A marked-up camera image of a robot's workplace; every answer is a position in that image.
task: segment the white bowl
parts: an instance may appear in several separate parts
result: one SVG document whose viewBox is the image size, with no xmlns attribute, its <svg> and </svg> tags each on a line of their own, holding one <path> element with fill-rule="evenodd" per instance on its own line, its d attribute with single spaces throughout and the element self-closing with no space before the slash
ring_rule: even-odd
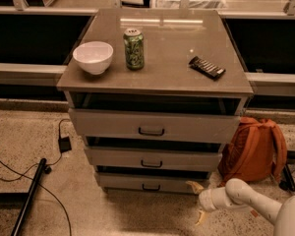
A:
<svg viewBox="0 0 295 236">
<path fill-rule="evenodd" d="M 93 41 L 78 46 L 73 58 L 86 72 L 100 75 L 109 67 L 114 50 L 105 42 Z"/>
</svg>

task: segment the speckled floor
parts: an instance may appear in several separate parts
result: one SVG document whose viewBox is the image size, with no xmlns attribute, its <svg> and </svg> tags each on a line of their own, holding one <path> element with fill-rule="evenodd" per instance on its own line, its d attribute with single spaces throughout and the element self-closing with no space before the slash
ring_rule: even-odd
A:
<svg viewBox="0 0 295 236">
<path fill-rule="evenodd" d="M 68 119 L 64 103 L 16 102 L 0 100 L 0 159 L 18 172 L 46 158 L 53 163 L 59 158 L 58 124 Z M 288 146 L 295 149 L 295 114 L 253 112 L 273 117 L 286 135 Z M 104 193 L 96 184 L 93 168 L 84 153 L 84 144 L 70 121 L 61 124 L 62 136 L 70 136 L 72 150 L 63 153 L 43 175 L 41 185 L 53 193 L 68 212 L 72 235 L 188 235 L 233 236 L 272 235 L 273 227 L 261 216 L 253 216 L 248 208 L 218 210 L 211 213 L 202 225 L 197 196 L 108 190 Z M 27 173 L 32 177 L 35 167 Z M 0 177 L 19 177 L 0 164 Z M 214 172 L 209 185 L 220 180 Z M 25 192 L 30 180 L 0 181 L 0 192 Z M 252 183 L 254 189 L 284 202 L 291 193 L 280 190 L 270 179 Z M 0 206 L 0 236 L 10 235 L 18 216 L 14 206 Z M 64 209 L 42 188 L 34 197 L 21 235 L 70 235 Z"/>
</svg>

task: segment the white robotic arm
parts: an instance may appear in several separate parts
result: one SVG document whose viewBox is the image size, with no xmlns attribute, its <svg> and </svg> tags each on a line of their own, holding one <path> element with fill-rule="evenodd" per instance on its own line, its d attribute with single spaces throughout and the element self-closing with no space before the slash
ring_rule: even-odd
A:
<svg viewBox="0 0 295 236">
<path fill-rule="evenodd" d="M 231 179 L 225 187 L 199 194 L 204 211 L 249 206 L 274 225 L 274 236 L 295 236 L 295 196 L 284 204 L 254 191 L 247 183 Z"/>
</svg>

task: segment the black device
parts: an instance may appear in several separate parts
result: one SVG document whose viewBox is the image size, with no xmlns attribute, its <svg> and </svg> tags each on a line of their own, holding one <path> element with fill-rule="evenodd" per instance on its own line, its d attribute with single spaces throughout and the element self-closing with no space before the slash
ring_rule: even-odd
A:
<svg viewBox="0 0 295 236">
<path fill-rule="evenodd" d="M 67 152 L 72 149 L 69 137 L 59 138 L 58 145 L 61 153 Z"/>
<path fill-rule="evenodd" d="M 189 62 L 189 66 L 213 80 L 220 78 L 226 71 L 225 69 L 220 68 L 207 60 L 201 59 L 198 56 L 194 57 Z"/>
</svg>

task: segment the black cable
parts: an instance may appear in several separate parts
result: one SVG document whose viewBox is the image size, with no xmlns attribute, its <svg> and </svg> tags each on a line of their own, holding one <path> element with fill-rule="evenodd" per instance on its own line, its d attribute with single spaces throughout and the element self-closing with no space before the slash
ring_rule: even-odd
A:
<svg viewBox="0 0 295 236">
<path fill-rule="evenodd" d="M 59 133 L 59 138 L 61 138 L 61 129 L 60 129 L 60 126 L 61 126 L 61 123 L 63 122 L 70 122 L 71 120 L 70 119 L 62 119 L 59 124 L 58 124 L 58 133 Z"/>
<path fill-rule="evenodd" d="M 15 178 L 15 179 L 4 179 L 2 177 L 0 177 L 0 181 L 3 181 L 3 182 L 14 182 L 14 181 L 17 181 L 17 180 L 20 180 L 21 178 L 25 177 L 25 175 L 32 169 L 34 168 L 35 166 L 37 166 L 38 163 L 36 164 L 33 164 L 26 172 L 24 172 L 23 174 L 20 175 L 20 177 L 18 178 Z"/>
<path fill-rule="evenodd" d="M 58 124 L 58 141 L 61 139 L 61 123 L 65 122 L 65 121 L 70 122 L 71 120 L 70 119 L 62 119 L 62 120 L 60 120 L 60 122 Z M 59 158 L 53 163 L 48 163 L 47 166 L 52 166 L 52 165 L 57 164 L 61 160 L 61 158 L 62 158 L 62 152 L 60 151 Z"/>
<path fill-rule="evenodd" d="M 18 174 L 18 175 L 20 175 L 21 177 L 25 177 L 25 178 L 28 178 L 28 179 L 30 179 L 30 180 L 33 180 L 32 178 L 30 178 L 29 176 L 27 176 L 27 175 L 25 175 L 25 174 L 21 174 L 21 173 L 19 173 L 18 171 L 15 171 L 14 169 L 12 169 L 12 168 L 10 168 L 7 164 L 5 164 L 4 162 L 2 162 L 1 160 L 0 160 L 0 163 L 4 166 L 4 167 L 6 167 L 7 169 L 9 169 L 10 171 L 12 171 L 12 172 L 14 172 L 14 173 L 16 173 L 16 174 Z M 46 192 L 48 192 L 58 203 L 59 203 L 59 205 L 62 207 L 62 209 L 64 210 L 64 212 L 65 212 L 65 214 L 66 214 L 66 217 L 67 217 L 67 221 L 68 221 L 68 225 L 69 225 L 69 235 L 71 236 L 72 235 L 72 229 L 71 229 L 71 221 L 70 221 L 70 218 L 69 218 L 69 214 L 68 214 L 68 212 L 67 212 L 67 210 L 66 210 L 66 208 L 65 208 L 65 206 L 60 202 L 60 200 L 52 193 L 52 192 L 50 192 L 47 188 L 45 188 L 44 186 L 42 186 L 41 184 L 39 184 L 38 183 L 38 185 L 42 188 L 42 189 L 44 189 Z"/>
</svg>

